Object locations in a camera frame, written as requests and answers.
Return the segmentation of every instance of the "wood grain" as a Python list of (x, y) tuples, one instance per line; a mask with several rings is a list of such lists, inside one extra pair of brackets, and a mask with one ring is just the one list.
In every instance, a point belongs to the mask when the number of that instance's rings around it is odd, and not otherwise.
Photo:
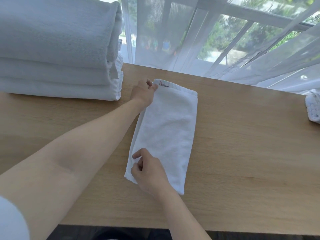
[[(140, 78), (198, 92), (186, 174), (190, 211), (206, 230), (320, 235), (320, 126), (304, 96), (124, 64), (119, 101), (0, 93), (0, 173), (54, 138), (129, 100)], [(136, 120), (62, 224), (166, 228), (160, 207), (126, 180)]]

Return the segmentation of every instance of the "white sleeve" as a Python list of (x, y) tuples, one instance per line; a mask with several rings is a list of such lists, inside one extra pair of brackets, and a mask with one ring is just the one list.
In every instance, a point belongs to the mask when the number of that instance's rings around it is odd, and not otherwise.
[(0, 196), (0, 236), (6, 240), (30, 240), (27, 223), (19, 209)]

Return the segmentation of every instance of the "dark floor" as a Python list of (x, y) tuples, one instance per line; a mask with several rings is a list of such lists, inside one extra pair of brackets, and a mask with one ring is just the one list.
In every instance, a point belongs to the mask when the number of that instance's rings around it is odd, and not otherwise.
[[(97, 232), (108, 227), (100, 226), (67, 226), (58, 225), (47, 240), (91, 240)], [(149, 229), (140, 228), (119, 228), (128, 234), (138, 234), (146, 238)], [(282, 235), (282, 234), (261, 234), (261, 233), (238, 233), (238, 232), (215, 232), (209, 231), (213, 240), (320, 240), (320, 236)]]

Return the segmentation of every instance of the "towel label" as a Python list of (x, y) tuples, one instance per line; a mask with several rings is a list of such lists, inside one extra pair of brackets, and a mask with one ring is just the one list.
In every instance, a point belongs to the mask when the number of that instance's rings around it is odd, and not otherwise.
[(167, 87), (167, 88), (169, 87), (169, 86), (165, 85), (162, 81), (160, 81), (159, 85), (163, 86), (163, 87)]

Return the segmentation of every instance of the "hand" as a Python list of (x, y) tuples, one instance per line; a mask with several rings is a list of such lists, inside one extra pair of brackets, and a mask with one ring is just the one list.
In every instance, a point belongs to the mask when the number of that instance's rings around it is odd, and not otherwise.
[(137, 85), (133, 86), (130, 100), (138, 101), (143, 110), (152, 103), (154, 92), (157, 89), (158, 85), (152, 84), (149, 79), (140, 80)]
[(131, 169), (140, 189), (151, 194), (156, 200), (160, 200), (162, 195), (166, 195), (166, 191), (173, 189), (160, 160), (153, 157), (146, 148), (141, 148), (132, 157), (141, 157)]

